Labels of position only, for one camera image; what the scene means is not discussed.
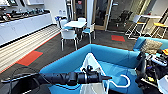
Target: blue couch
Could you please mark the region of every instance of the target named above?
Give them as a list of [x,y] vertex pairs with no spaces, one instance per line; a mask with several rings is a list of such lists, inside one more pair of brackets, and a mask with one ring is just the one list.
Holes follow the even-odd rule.
[[151,37],[139,37],[134,45],[133,50],[134,51],[139,51],[141,47],[143,46],[145,39],[150,39],[158,42],[162,42],[162,46],[160,49],[164,50],[168,48],[168,40],[167,39],[159,39],[159,38],[151,38]]
[[[77,51],[45,66],[40,73],[68,73],[72,71],[80,71],[80,67],[88,53],[92,53],[101,65],[107,76],[111,76],[117,85],[126,85],[127,81],[121,77],[121,74],[130,78],[131,84],[128,88],[116,88],[112,83],[110,89],[125,94],[143,94],[138,88],[135,79],[137,74],[135,68],[138,65],[136,57],[139,53],[134,51],[111,48],[101,45],[89,44]],[[67,90],[58,86],[48,85],[52,94],[80,94],[80,88],[76,90]]]

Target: white chair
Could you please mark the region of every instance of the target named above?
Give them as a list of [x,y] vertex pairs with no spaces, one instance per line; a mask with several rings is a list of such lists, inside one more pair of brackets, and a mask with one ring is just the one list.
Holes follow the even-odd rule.
[[77,50],[78,37],[77,34],[75,34],[75,30],[62,30],[61,36],[62,51],[64,50],[64,40],[66,39],[73,39],[75,41],[75,49]]
[[90,26],[90,29],[86,28],[85,30],[82,31],[80,41],[82,40],[83,34],[87,33],[87,34],[89,34],[89,40],[90,40],[90,44],[91,44],[91,33],[94,31],[94,25],[95,25],[95,23]]
[[[129,35],[129,36],[128,36],[128,39],[136,39],[136,38],[131,38],[131,36],[132,36],[132,34],[133,34],[134,31],[135,31],[134,35],[135,35],[136,33],[138,33],[138,34],[139,34],[138,37],[141,36],[142,30],[143,30],[143,28],[144,28],[144,26],[145,26],[146,23],[138,22],[140,18],[141,18],[141,15],[135,15],[135,17],[134,17],[134,19],[133,19],[132,25],[128,28],[127,32],[125,33],[125,35]],[[142,25],[142,28],[140,29],[140,31],[137,30],[137,26],[138,26],[138,25]]]
[[79,22],[86,22],[86,18],[78,18],[78,21],[79,21]]
[[67,23],[67,20],[66,20],[66,19],[61,20],[61,21],[60,21],[61,28],[62,28],[62,29],[66,29],[66,30],[72,29],[72,27],[64,26],[66,23]]
[[[153,38],[156,38],[157,36],[159,36],[162,39],[167,31],[168,26],[166,26],[162,23],[153,23],[153,26],[151,28],[153,28],[154,26],[157,27],[157,29],[151,34],[149,32],[146,32],[146,34],[144,36],[149,35],[150,37],[153,37]],[[162,32],[162,34],[159,34],[160,28],[164,28],[164,31]]]

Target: white table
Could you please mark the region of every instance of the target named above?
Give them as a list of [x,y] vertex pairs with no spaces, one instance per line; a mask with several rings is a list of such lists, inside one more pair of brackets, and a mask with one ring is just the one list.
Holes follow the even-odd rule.
[[67,24],[65,24],[64,26],[75,27],[75,28],[82,28],[83,26],[85,26],[86,23],[87,22],[70,21]]

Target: floor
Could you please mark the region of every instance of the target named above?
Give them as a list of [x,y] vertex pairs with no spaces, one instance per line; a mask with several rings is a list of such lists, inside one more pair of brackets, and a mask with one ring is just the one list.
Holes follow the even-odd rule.
[[[93,44],[99,44],[99,45],[104,45],[104,46],[109,46],[109,47],[114,47],[114,48],[132,50],[136,42],[136,40],[128,40],[127,36],[125,36],[124,33],[116,33],[112,31],[107,32],[107,31],[100,31],[100,30],[96,30],[95,32],[96,32],[96,39],[94,40],[92,37]],[[112,40],[111,35],[123,36],[125,39],[125,42]],[[77,45],[78,49],[87,44],[89,44],[89,38],[88,38],[88,35],[85,35],[83,40],[80,41],[79,44]],[[43,54],[28,66],[35,69],[36,71],[40,71],[40,69],[43,68],[44,66],[75,51],[75,46],[74,46],[74,41],[67,41],[64,45],[64,51],[62,51],[61,50],[61,35],[59,33],[57,36],[53,37],[52,39],[47,41],[45,44],[35,49],[35,51],[42,52]],[[10,77],[13,71],[20,67],[24,67],[24,65],[14,64],[13,66],[11,66],[6,71],[0,74],[0,79],[5,79],[7,77]],[[31,71],[29,69],[20,69],[19,71],[16,71],[15,74],[33,73],[33,72],[34,71]],[[43,89],[41,89],[38,92],[38,94],[50,94],[50,93],[43,92]]]

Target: kitchen counter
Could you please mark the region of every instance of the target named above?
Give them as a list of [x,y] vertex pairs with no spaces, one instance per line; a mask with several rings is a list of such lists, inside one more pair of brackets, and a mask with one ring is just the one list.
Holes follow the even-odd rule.
[[0,45],[31,34],[52,24],[50,13],[18,16],[9,21],[0,22]]
[[10,21],[15,21],[15,20],[19,20],[19,19],[24,19],[24,18],[29,18],[29,17],[34,17],[34,16],[39,16],[39,15],[43,15],[43,14],[47,14],[48,12],[43,12],[43,13],[39,13],[39,14],[29,14],[29,15],[24,15],[18,18],[11,18],[8,21],[5,20],[0,20],[0,23],[5,23],[5,22],[10,22]]

